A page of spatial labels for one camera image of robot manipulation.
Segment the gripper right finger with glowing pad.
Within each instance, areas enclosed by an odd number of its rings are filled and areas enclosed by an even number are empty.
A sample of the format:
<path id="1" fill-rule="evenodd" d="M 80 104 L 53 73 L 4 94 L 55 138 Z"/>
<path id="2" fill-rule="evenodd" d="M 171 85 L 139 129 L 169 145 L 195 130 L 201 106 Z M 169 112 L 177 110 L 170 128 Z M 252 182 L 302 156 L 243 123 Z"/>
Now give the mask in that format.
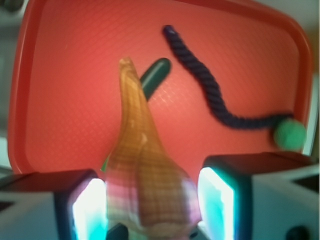
<path id="1" fill-rule="evenodd" d="M 320 166 L 296 152 L 208 156 L 198 196 L 209 240 L 317 240 Z"/>

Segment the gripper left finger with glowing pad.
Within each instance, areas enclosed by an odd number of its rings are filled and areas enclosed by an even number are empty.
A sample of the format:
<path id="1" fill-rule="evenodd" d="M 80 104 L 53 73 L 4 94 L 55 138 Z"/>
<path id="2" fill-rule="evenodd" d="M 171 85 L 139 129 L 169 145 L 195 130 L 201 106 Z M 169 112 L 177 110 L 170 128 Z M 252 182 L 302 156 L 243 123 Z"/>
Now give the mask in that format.
<path id="1" fill-rule="evenodd" d="M 105 240 L 107 231 L 106 183 L 93 170 L 0 180 L 2 240 Z"/>

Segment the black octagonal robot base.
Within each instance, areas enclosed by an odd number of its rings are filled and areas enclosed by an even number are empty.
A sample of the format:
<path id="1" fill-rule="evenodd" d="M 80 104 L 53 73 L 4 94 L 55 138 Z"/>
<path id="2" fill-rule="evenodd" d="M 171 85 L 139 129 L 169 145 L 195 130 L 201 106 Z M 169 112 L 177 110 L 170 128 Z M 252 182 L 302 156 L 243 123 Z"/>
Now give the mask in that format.
<path id="1" fill-rule="evenodd" d="M 116 224 L 111 229 L 108 230 L 106 240 L 128 240 L 129 232 L 126 226 L 123 224 Z M 188 240 L 208 240 L 209 237 L 201 230 L 197 225 L 188 234 Z"/>

